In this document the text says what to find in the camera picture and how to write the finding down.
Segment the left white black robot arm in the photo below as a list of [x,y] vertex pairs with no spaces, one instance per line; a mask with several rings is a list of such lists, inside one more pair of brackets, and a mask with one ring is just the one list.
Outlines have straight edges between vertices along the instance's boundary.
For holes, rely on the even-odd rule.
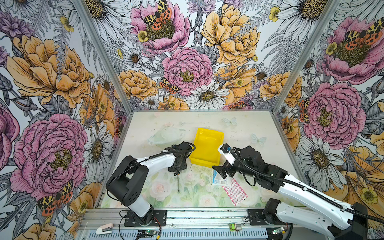
[[137,217],[150,219],[153,207],[141,196],[147,178],[162,170],[178,176],[187,168],[187,158],[195,150],[194,144],[182,142],[149,157],[136,159],[126,156],[107,181],[107,193]]

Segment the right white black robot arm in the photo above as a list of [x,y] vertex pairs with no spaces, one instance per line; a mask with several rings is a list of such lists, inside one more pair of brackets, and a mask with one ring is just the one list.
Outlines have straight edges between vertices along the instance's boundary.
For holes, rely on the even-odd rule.
[[222,166],[213,166],[213,169],[222,178],[235,174],[244,178],[252,177],[255,185],[306,206],[300,209],[277,199],[269,199],[262,213],[262,219],[269,224],[298,225],[330,240],[365,240],[369,221],[384,222],[369,215],[367,208],[360,203],[351,205],[331,198],[304,184],[286,170],[265,163],[260,152],[251,146],[239,149],[223,144],[218,151],[226,161]]

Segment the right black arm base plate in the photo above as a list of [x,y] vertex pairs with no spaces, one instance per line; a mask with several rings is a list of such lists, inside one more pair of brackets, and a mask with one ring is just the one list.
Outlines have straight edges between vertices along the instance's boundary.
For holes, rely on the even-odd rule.
[[282,222],[276,214],[267,212],[264,213],[264,209],[248,209],[248,216],[246,218],[247,222],[251,226],[286,226],[289,225],[286,222]]

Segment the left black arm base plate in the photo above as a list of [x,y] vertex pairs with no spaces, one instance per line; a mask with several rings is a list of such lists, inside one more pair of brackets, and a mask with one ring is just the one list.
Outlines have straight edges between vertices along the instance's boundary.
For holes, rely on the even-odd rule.
[[167,210],[150,210],[144,217],[139,217],[128,210],[125,216],[125,227],[164,227],[167,222]]

